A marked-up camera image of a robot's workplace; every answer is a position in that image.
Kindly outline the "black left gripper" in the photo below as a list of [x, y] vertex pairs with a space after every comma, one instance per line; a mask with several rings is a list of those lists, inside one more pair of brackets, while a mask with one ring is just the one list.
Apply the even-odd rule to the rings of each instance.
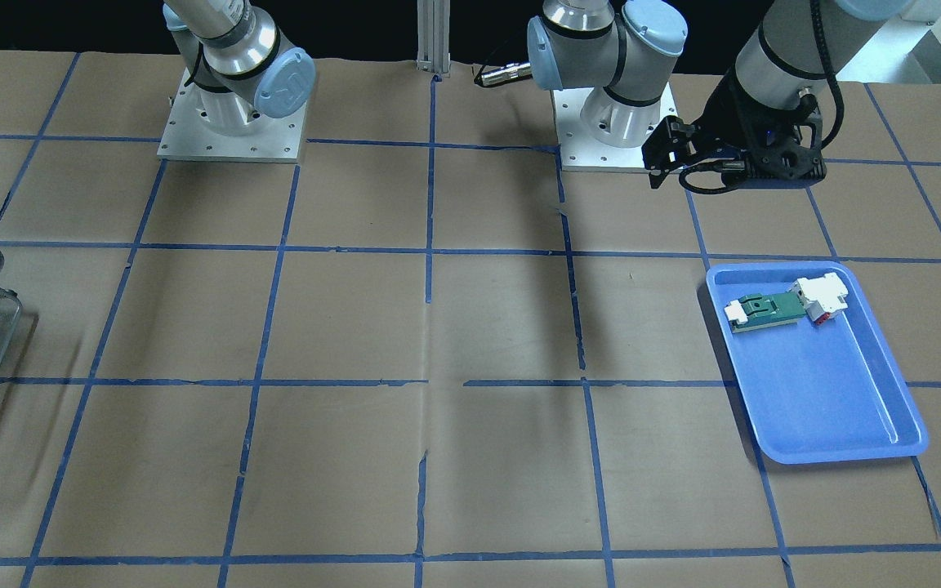
[[806, 88], [788, 110], [763, 105], [736, 78], [722, 78], [694, 122], [664, 117], [642, 146], [651, 189], [676, 172], [692, 193], [804, 189], [824, 180], [822, 116]]

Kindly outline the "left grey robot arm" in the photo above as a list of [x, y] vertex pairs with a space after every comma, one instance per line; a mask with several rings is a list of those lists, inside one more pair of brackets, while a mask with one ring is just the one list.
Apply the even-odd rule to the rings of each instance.
[[591, 138], [637, 148], [656, 189], [799, 189], [822, 181], [824, 149], [844, 122], [837, 74], [903, 1], [774, 1], [711, 93], [684, 122], [658, 110], [689, 25], [665, 1], [546, 1], [528, 23], [539, 88], [589, 89], [580, 120]]

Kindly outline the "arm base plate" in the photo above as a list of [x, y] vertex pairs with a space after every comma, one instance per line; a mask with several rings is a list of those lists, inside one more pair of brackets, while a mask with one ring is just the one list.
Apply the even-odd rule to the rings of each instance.
[[602, 88], [552, 91], [561, 168], [566, 172], [647, 172], [642, 145], [676, 115], [669, 85], [645, 107], [624, 105]]
[[266, 117], [233, 93], [186, 86], [187, 78], [184, 71], [158, 157], [186, 163], [299, 163], [310, 103], [287, 117]]

